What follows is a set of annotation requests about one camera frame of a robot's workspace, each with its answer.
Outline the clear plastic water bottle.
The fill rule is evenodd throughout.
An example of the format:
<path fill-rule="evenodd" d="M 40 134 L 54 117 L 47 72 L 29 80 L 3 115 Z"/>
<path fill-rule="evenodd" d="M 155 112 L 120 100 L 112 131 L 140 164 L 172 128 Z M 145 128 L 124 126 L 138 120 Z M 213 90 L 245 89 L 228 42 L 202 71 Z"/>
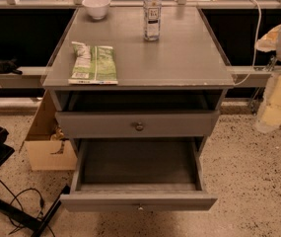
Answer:
<path fill-rule="evenodd" d="M 162 0 L 144 0 L 144 39 L 153 41 L 160 37 Z"/>

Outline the grey wooden drawer cabinet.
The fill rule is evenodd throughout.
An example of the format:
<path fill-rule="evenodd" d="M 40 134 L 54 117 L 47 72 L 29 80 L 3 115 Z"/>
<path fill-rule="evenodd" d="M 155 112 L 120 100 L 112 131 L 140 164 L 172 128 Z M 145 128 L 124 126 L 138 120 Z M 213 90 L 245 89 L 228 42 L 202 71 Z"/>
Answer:
<path fill-rule="evenodd" d="M 143 39 L 142 20 L 139 7 L 112 7 L 96 22 L 77 10 L 43 82 L 58 112 L 219 112 L 233 79 L 199 11 L 163 8 L 156 41 Z M 69 84 L 72 41 L 112 46 L 118 83 Z"/>

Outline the grey open lower drawer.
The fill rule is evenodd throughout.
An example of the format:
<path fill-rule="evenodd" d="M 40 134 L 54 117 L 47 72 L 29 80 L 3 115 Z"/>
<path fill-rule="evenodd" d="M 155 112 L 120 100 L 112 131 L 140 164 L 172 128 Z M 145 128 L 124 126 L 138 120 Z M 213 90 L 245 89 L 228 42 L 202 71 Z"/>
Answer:
<path fill-rule="evenodd" d="M 208 210 L 216 200 L 188 138 L 84 139 L 61 197 L 70 211 L 97 212 Z"/>

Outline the grey upper drawer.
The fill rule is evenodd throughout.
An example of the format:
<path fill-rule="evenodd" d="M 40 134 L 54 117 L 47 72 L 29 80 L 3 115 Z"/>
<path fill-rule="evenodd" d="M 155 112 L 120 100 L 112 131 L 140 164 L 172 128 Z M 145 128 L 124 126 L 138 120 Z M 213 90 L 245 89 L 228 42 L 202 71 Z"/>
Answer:
<path fill-rule="evenodd" d="M 210 135 L 219 112 L 57 112 L 55 117 L 69 138 L 193 137 Z"/>

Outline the white ceramic bowl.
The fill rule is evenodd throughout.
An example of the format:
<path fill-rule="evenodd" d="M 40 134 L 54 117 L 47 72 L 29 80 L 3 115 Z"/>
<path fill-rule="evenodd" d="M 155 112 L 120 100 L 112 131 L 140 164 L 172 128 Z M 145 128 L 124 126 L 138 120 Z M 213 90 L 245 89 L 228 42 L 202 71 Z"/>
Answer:
<path fill-rule="evenodd" d="M 107 15 L 110 0 L 83 0 L 82 5 L 91 18 L 100 20 Z"/>

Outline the green snack bag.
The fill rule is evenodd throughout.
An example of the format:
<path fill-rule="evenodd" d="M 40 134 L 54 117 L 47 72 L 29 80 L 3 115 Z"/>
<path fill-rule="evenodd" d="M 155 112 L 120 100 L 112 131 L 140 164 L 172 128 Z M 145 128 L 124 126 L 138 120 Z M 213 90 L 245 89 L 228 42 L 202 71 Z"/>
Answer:
<path fill-rule="evenodd" d="M 75 63 L 68 79 L 74 85 L 116 85 L 117 75 L 112 46 L 93 46 L 72 42 Z"/>

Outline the brown cardboard box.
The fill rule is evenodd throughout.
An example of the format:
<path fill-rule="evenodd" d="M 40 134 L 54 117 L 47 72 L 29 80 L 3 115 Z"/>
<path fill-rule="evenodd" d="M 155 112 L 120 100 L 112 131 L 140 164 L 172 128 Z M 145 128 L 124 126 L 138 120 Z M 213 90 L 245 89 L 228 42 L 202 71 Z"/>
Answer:
<path fill-rule="evenodd" d="M 56 108 L 48 91 L 43 95 L 33 123 L 25 138 L 25 147 L 33 171 L 70 171 L 77 156 L 55 118 Z"/>

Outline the black stand base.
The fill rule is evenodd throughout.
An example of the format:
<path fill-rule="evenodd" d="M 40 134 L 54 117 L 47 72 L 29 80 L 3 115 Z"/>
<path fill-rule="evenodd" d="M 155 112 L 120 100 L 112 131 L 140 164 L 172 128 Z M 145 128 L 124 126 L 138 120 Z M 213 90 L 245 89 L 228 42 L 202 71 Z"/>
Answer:
<path fill-rule="evenodd" d="M 8 134 L 9 132 L 4 127 L 0 126 L 0 167 L 15 152 L 14 148 L 5 144 Z M 65 186 L 62 189 L 58 198 L 54 201 L 54 203 L 45 215 L 42 215 L 42 210 L 40 210 L 37 217 L 32 217 L 25 213 L 22 204 L 18 200 L 18 196 L 20 194 L 14 195 L 13 192 L 4 184 L 3 181 L 0 180 L 0 183 L 13 197 L 10 203 L 7 203 L 6 201 L 0 199 L 0 212 L 6 215 L 10 219 L 11 223 L 15 226 L 13 232 L 16 232 L 23 228 L 29 228 L 33 232 L 32 237 L 40 237 L 44 230 L 48 228 L 53 234 L 53 231 L 49 226 L 49 222 L 55 212 L 58 210 L 59 206 L 61 205 L 60 197 L 62 195 L 69 194 L 70 188 L 68 186 Z M 39 197 L 39 205 L 40 208 L 43 209 L 44 200 L 41 194 L 39 194 Z"/>

